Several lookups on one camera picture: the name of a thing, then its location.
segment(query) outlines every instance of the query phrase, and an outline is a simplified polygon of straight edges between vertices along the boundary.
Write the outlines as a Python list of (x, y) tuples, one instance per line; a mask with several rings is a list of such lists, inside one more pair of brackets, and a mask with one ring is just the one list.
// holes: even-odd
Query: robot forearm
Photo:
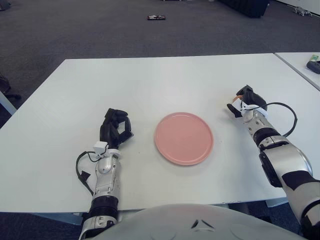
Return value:
[[(97, 162), (97, 181), (79, 240), (94, 237), (117, 223), (120, 191), (118, 147), (133, 136), (127, 115), (124, 111), (109, 108), (100, 128), (100, 141), (93, 147), (96, 153), (96, 160), (93, 162)], [(125, 122), (125, 130), (119, 134), (117, 128), (122, 122)]]
[[(246, 94), (246, 90), (255, 94), (252, 88), (245, 88), (237, 95)], [(255, 103), (260, 96), (247, 96), (246, 103), (243, 97), (240, 98), (232, 105), (228, 104), (228, 108), (236, 117), (243, 117), (260, 150), (259, 158), (270, 184), (282, 188), (286, 193), (292, 211), (302, 225), (304, 236), (317, 239), (320, 230), (320, 181), (312, 177), (307, 157), (268, 122), (267, 108), (259, 107), (264, 105), (261, 102)]]

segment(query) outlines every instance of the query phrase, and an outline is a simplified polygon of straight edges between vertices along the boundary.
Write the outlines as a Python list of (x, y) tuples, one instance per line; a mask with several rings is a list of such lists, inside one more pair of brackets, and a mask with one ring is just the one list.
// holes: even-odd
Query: silver robot arm segment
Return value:
[[(118, 132), (120, 123), (124, 122), (124, 131)], [(78, 161), (88, 152), (82, 153), (76, 163), (79, 180), (92, 194), (91, 208), (82, 225), (79, 237), (87, 239), (95, 237), (104, 230), (117, 223), (119, 201), (119, 168), (120, 151), (118, 147), (133, 136), (128, 114), (125, 111), (109, 108), (100, 127), (100, 141), (97, 141), (93, 149), (96, 153), (95, 166), (96, 185), (94, 192), (89, 188), (87, 179), (90, 174), (78, 171)]]
[(243, 117), (260, 150), (259, 158), (266, 177), (272, 186), (284, 190), (304, 237), (320, 239), (320, 181), (312, 177), (312, 167), (304, 153), (268, 122), (267, 110), (259, 107), (263, 105), (255, 104), (252, 97), (245, 99), (245, 94), (246, 90), (237, 94), (242, 97), (232, 106), (228, 104), (228, 108), (236, 117)]

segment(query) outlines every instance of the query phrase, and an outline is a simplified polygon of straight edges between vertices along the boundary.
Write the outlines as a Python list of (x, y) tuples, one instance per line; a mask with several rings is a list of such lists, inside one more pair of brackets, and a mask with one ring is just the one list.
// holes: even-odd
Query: office floor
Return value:
[[(64, 59), (318, 52), (320, 18), (299, 16), (271, 1), (249, 18), (219, 1), (11, 0), (0, 11), (0, 72), (18, 108)], [(166, 15), (147, 21), (148, 15)], [(0, 106), (0, 127), (10, 118)], [(287, 204), (250, 214), (296, 232)], [(80, 228), (28, 214), (0, 214), (6, 239), (77, 239)]]

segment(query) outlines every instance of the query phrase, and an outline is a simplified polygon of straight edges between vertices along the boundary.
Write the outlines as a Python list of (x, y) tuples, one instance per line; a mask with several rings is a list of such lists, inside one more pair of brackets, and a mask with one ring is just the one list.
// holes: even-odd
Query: white table surface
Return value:
[[(68, 59), (0, 129), (1, 212), (85, 212), (91, 195), (77, 179), (76, 158), (92, 150), (108, 108), (129, 113), (134, 137), (120, 146), (120, 210), (172, 203), (223, 204), (284, 197), (261, 167), (259, 151), (226, 104), (244, 85), (298, 116), (289, 140), (320, 177), (319, 101), (312, 87), (274, 54)], [(280, 133), (293, 116), (270, 106)], [(210, 126), (210, 156), (194, 166), (168, 162), (154, 145), (158, 122), (190, 112)], [(92, 173), (94, 164), (79, 165)]]
[(312, 55), (319, 56), (318, 61), (320, 61), (320, 52), (276, 52), (281, 60), (288, 64), (293, 70), (305, 78), (309, 83), (311, 83), (315, 88), (320, 91), (320, 74), (317, 74), (307, 68), (307, 63), (309, 62)]

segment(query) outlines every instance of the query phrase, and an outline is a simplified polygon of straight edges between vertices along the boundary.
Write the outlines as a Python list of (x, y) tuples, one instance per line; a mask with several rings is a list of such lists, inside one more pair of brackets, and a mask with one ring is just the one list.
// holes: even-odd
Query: pink plate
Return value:
[(214, 145), (206, 122), (187, 112), (175, 112), (163, 118), (156, 127), (154, 141), (166, 159), (179, 165), (201, 163)]

